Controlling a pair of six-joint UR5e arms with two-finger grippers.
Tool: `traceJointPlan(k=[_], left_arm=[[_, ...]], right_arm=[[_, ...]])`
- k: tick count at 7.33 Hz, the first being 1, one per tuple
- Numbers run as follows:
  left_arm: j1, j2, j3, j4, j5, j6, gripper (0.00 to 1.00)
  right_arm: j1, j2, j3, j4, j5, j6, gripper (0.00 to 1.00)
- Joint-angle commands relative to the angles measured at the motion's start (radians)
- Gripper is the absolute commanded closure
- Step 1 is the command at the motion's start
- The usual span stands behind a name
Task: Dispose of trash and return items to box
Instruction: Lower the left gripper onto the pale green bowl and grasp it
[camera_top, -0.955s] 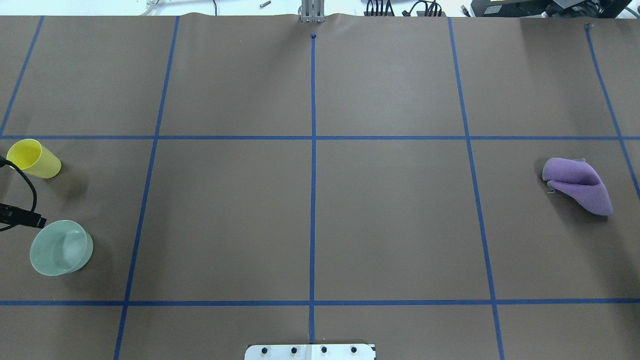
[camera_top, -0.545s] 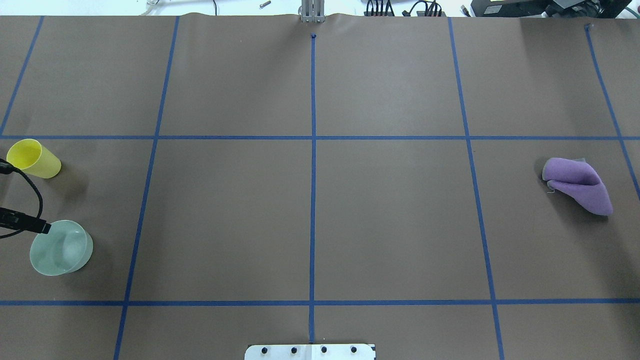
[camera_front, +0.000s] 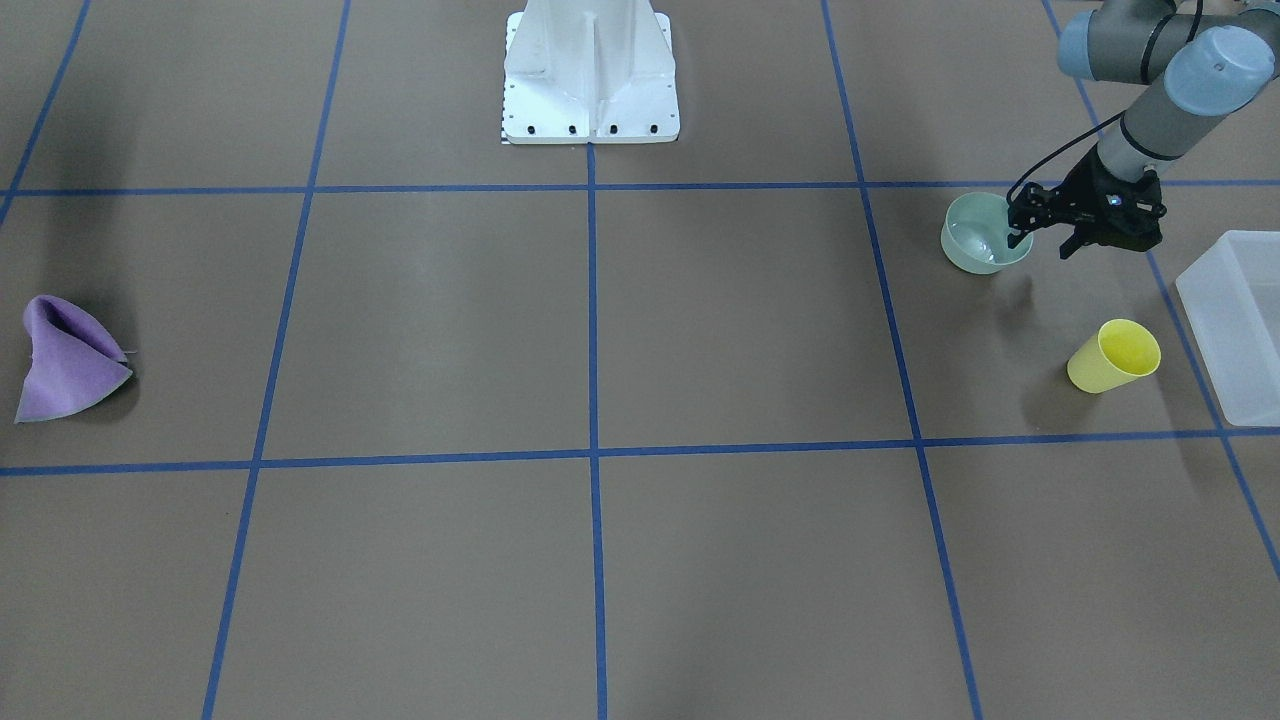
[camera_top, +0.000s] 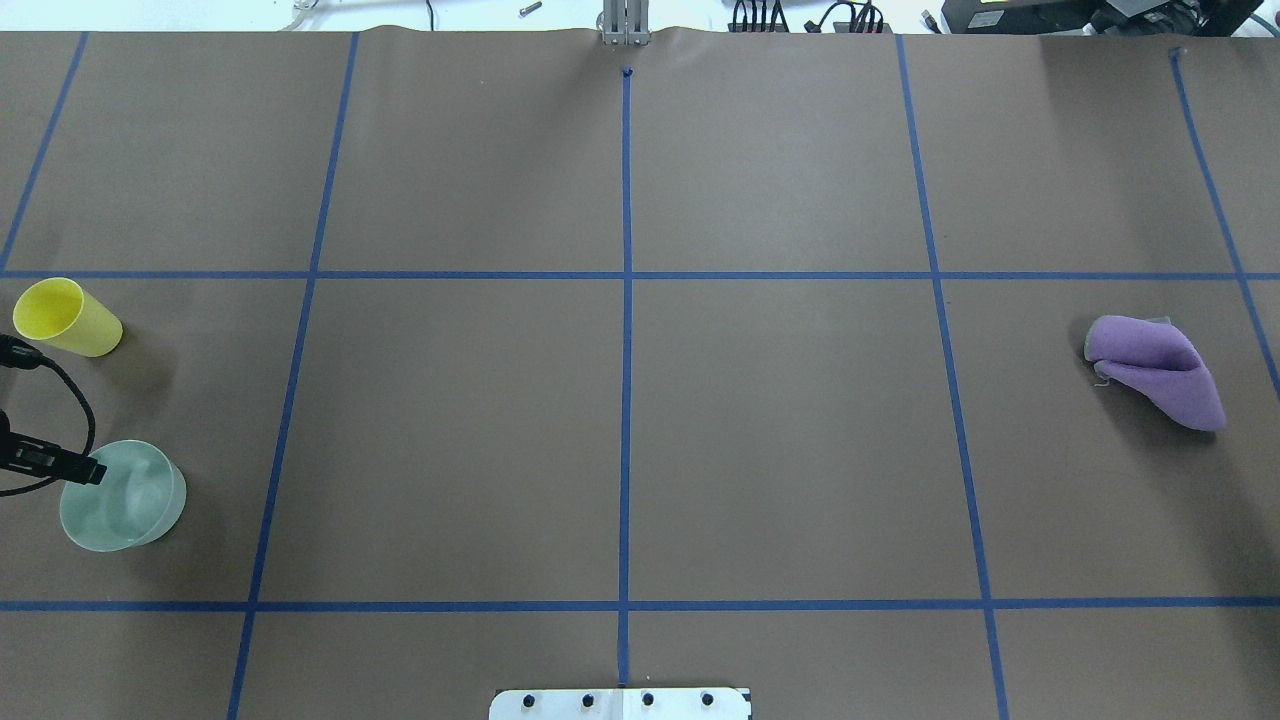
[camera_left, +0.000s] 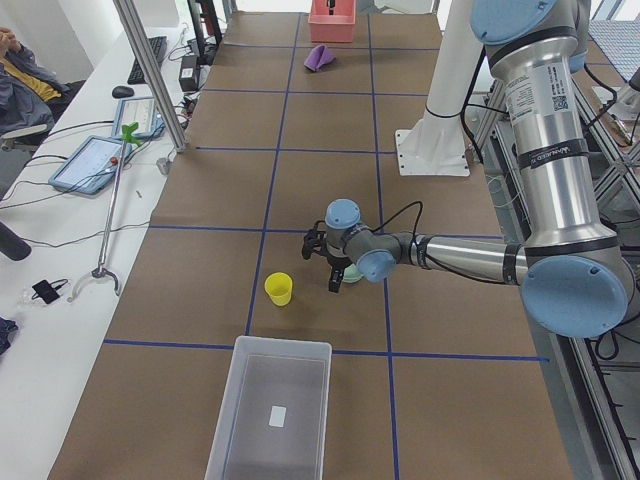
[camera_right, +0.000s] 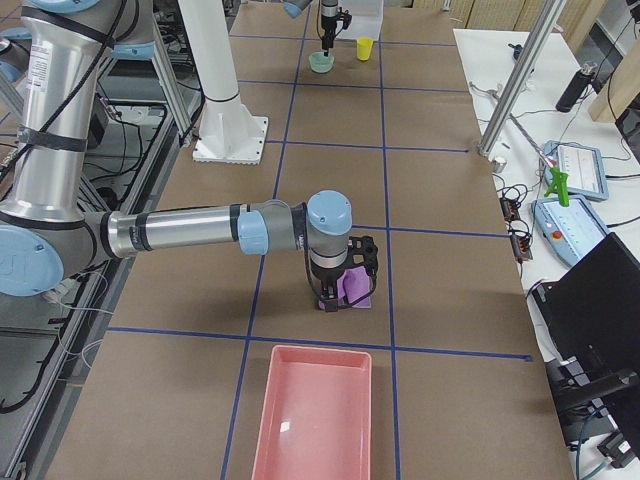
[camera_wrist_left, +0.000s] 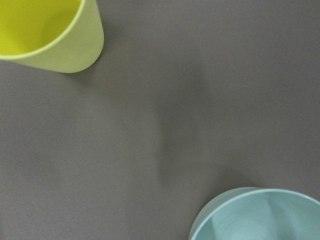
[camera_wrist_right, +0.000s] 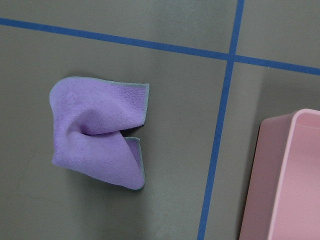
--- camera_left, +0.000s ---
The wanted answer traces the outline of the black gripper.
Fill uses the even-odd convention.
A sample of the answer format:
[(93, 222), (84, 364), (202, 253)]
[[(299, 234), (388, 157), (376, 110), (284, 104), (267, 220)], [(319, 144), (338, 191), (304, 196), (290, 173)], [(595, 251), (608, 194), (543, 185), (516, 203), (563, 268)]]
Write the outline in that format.
[(315, 222), (304, 236), (301, 255), (304, 260), (310, 260), (315, 254), (326, 259), (332, 267), (328, 281), (330, 292), (339, 292), (344, 277), (344, 270), (350, 266), (348, 257), (340, 257), (329, 251), (327, 232), (320, 228), (320, 222)]

